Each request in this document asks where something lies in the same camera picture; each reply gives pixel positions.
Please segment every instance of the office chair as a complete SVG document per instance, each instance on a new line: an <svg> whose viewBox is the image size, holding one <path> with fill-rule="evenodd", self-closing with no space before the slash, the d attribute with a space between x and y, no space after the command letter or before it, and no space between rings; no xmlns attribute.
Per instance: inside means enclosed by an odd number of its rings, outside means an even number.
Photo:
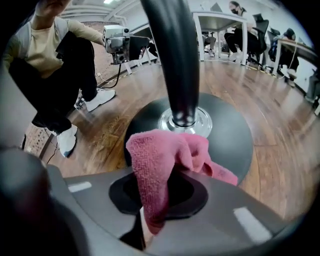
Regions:
<svg viewBox="0 0 320 256"><path fill-rule="evenodd" d="M252 29L256 30L258 32L258 41L259 41L259 48L258 49L249 49L248 48L248 62L252 62L257 64L259 67L263 67L262 64L260 64L260 55L267 49L267 44L265 41L266 32L269 26L269 20L265 19L263 21L256 23L257 27L253 27Z"/></svg>

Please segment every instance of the woman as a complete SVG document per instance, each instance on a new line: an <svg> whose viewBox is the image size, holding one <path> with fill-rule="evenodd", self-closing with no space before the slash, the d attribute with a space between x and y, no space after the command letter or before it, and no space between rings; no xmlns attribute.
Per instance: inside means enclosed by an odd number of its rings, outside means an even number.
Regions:
<svg viewBox="0 0 320 256"><path fill-rule="evenodd" d="M283 35L280 36L276 36L273 40L273 46L272 46L272 50L277 52L277 46L278 46L278 39L286 39L286 40L292 40L295 41L296 40L296 34L295 32L291 29L288 28L286 30L286 32L283 33ZM286 49L285 47L281 48L281 55L280 55L280 60L279 60L279 65L283 66L286 65L287 66L287 73L289 75L289 80L288 80L288 84L291 87L295 87L295 82L294 80L297 78L297 69L299 66L299 60L296 54L294 54L292 51Z"/></svg>
<svg viewBox="0 0 320 256"><path fill-rule="evenodd" d="M11 38L3 56L13 80L37 110L32 123L57 136L64 157L76 144L78 128L66 115L79 89L89 112L115 95L114 90L97 90L91 42L103 46L102 34L76 20L57 17L69 2L40 0L32 19Z"/></svg>
<svg viewBox="0 0 320 256"><path fill-rule="evenodd" d="M258 32L253 28L256 27L256 21L252 15L250 15L245 8L241 7L236 1L231 1L229 3L229 9L233 14L239 15L247 20L247 31L248 31L248 49L254 51L258 49L260 44L258 41ZM239 46L240 50L243 49L243 39L242 39L242 25L235 27L234 33L225 33L224 38L229 46L229 49L233 52L230 56L231 61L235 61L242 54L237 52L236 45Z"/></svg>

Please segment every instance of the pink towel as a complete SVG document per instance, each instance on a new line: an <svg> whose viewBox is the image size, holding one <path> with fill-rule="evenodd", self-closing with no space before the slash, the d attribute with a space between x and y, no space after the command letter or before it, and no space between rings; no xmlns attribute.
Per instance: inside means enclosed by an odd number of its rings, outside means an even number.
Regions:
<svg viewBox="0 0 320 256"><path fill-rule="evenodd" d="M136 133L127 141L145 221L153 234L164 226L169 207L167 181L175 165L237 185L237 176L211 161L208 146L202 136L158 129Z"/></svg>

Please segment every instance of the brick wall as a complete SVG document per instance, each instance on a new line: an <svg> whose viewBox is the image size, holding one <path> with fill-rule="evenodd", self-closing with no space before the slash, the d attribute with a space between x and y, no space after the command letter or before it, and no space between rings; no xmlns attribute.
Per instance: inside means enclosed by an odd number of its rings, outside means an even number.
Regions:
<svg viewBox="0 0 320 256"><path fill-rule="evenodd" d="M105 25L112 25L114 23L93 21L93 22L83 22L83 24L102 33ZM102 79L107 80L117 75L119 71L119 66L112 65L113 63L112 56L106 52L103 46L96 44L94 42L92 43L92 45L94 48L95 77L99 85L103 82ZM122 65L121 71L124 71L124 70L126 70L126 68L124 65ZM102 79L98 77L97 75L98 73L101 73Z"/></svg>

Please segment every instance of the wooden floor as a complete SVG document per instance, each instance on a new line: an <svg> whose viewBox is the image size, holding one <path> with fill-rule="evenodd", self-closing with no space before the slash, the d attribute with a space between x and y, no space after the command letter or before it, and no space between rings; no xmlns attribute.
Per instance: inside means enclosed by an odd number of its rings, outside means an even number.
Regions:
<svg viewBox="0 0 320 256"><path fill-rule="evenodd" d="M240 187L284 219L305 212L320 177L320 119L284 80L235 63L200 64L200 91L232 104L246 119L254 141L251 169ZM119 80L116 97L92 113L74 111L77 144L70 158L59 152L50 164L64 177L111 172L126 166L124 135L149 102L166 96L162 67L145 64ZM50 145L44 154L53 154Z"/></svg>

